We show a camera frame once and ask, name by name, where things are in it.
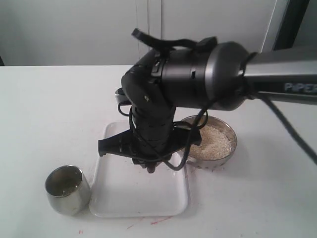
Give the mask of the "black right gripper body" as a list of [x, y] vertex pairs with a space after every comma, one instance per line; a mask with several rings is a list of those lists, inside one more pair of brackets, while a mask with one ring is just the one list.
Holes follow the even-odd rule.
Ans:
[[[174, 128], [164, 143], [148, 141], [129, 129], [114, 136], [98, 141], [98, 153], [102, 157], [106, 154], [131, 158], [136, 165], [144, 167], [157, 163], [165, 163], [174, 171], [181, 170], [189, 155], [192, 144], [200, 145], [201, 134], [197, 129]], [[183, 150], [183, 158], [178, 166], [169, 162], [171, 155]]]

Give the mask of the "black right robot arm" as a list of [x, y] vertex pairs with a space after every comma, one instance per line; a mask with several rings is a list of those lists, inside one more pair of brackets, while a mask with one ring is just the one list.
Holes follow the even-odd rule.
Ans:
[[[292, 127], [273, 101], [317, 102], [317, 50], [290, 48], [249, 53], [228, 42], [205, 52], [151, 50], [122, 77], [118, 105], [130, 105], [129, 129], [98, 142], [100, 156], [132, 159], [153, 173], [159, 163], [181, 170], [190, 146], [199, 145], [199, 122], [209, 109], [232, 111], [246, 99], [262, 100], [303, 151], [316, 152]], [[184, 150], [178, 166], [171, 155]]]

